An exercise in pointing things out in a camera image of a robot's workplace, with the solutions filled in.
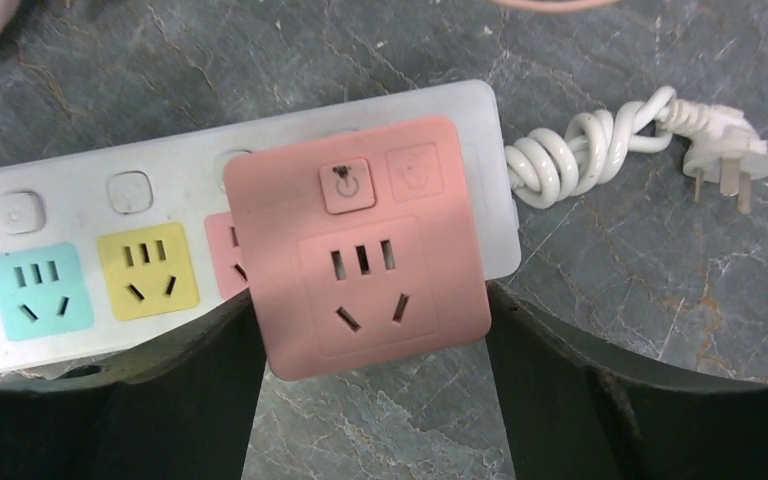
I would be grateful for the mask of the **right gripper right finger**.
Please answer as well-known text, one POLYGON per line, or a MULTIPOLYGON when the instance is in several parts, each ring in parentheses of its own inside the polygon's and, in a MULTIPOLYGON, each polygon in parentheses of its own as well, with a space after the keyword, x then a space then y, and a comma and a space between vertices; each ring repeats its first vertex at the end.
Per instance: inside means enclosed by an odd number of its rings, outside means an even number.
POLYGON ((768 385, 623 349, 487 287, 519 479, 768 479, 768 385))

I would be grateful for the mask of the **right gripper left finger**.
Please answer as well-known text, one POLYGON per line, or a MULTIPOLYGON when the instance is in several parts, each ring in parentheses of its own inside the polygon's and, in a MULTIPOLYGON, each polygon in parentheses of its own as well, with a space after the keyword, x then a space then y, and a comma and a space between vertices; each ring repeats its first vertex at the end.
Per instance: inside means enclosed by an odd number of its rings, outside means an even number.
POLYGON ((241 293, 57 379, 0 384, 0 479, 238 479, 264 370, 241 293))

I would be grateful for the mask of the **white multicolour power strip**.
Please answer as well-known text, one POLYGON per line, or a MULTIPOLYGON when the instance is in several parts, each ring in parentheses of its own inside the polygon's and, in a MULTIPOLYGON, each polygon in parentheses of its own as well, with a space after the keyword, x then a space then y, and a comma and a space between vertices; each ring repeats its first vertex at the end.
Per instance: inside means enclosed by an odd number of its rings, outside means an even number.
POLYGON ((546 208, 610 181, 631 152, 691 149, 683 170, 741 197, 768 141, 736 109, 669 86, 505 145, 492 88, 461 81, 0 167, 0 374, 113 353, 173 330, 247 285, 223 183, 232 159, 409 120, 457 128, 487 278, 521 255, 518 200, 546 208))

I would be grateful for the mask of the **pink cube socket adapter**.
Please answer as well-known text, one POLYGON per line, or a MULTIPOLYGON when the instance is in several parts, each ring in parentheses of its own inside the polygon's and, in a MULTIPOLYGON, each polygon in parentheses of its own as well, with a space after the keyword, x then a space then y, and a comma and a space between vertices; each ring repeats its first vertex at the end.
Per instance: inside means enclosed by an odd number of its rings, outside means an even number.
POLYGON ((284 381, 483 338, 461 144, 430 116, 246 154, 223 172, 266 357, 284 381))

